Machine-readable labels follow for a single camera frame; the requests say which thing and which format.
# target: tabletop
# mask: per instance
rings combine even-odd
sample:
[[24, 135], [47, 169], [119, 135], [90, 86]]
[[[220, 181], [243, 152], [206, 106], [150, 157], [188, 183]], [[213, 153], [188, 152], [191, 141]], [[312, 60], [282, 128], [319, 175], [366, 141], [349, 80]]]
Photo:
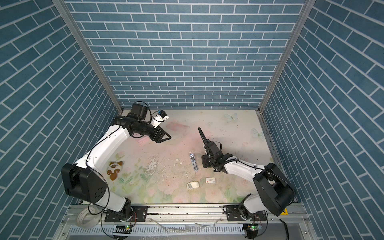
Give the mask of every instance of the tabletop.
[[[254, 183], [241, 177], [203, 168], [205, 154], [198, 132], [222, 143], [222, 152], [255, 164], [272, 162], [262, 128], [254, 110], [166, 110], [169, 119], [160, 126], [171, 140], [155, 143], [147, 136], [128, 138], [115, 151], [103, 172], [110, 190], [134, 204], [228, 203], [257, 193]], [[195, 154], [199, 170], [194, 171], [189, 155]], [[111, 163], [121, 169], [107, 175]], [[215, 184], [205, 182], [216, 178]], [[199, 187], [187, 189], [198, 181]]]

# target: white residue patch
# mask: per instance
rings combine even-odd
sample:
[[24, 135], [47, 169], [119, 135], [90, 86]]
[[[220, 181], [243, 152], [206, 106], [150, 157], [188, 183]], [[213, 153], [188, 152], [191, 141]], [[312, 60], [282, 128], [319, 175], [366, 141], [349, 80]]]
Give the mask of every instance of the white residue patch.
[[152, 158], [150, 160], [149, 165], [147, 166], [147, 172], [149, 173], [149, 175], [153, 175], [155, 173], [156, 167], [157, 167], [157, 161], [155, 161], [155, 158]]

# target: white tape roll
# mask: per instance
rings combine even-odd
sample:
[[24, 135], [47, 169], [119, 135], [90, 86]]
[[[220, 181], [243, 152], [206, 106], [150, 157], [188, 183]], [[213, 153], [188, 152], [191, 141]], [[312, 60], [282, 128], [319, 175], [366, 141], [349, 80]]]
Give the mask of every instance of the white tape roll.
[[[101, 211], [100, 209], [98, 209], [95, 206], [89, 206], [89, 210], [93, 214]], [[84, 229], [93, 228], [99, 222], [100, 214], [101, 213], [99, 213], [98, 215], [92, 215], [89, 213], [88, 208], [86, 207], [79, 213], [79, 215], [77, 215], [76, 226], [84, 228]]]

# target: yellow warning label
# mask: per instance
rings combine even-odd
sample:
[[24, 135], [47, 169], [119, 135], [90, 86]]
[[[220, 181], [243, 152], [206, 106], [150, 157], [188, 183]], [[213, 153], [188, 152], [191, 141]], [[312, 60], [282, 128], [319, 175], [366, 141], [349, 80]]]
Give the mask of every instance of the yellow warning label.
[[288, 215], [287, 209], [284, 209], [284, 212], [282, 212], [281, 215]]

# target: brick wallpaper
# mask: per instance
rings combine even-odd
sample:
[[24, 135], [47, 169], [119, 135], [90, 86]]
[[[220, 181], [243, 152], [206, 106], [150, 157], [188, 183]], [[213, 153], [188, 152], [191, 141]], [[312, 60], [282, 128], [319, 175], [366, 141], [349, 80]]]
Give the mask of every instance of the brick wallpaper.
[[66, 1], [125, 107], [251, 108], [304, 0]]
[[0, 239], [51, 239], [60, 170], [117, 113], [51, 0], [0, 1]]
[[319, 239], [384, 239], [384, 4], [317, 0], [265, 109]]

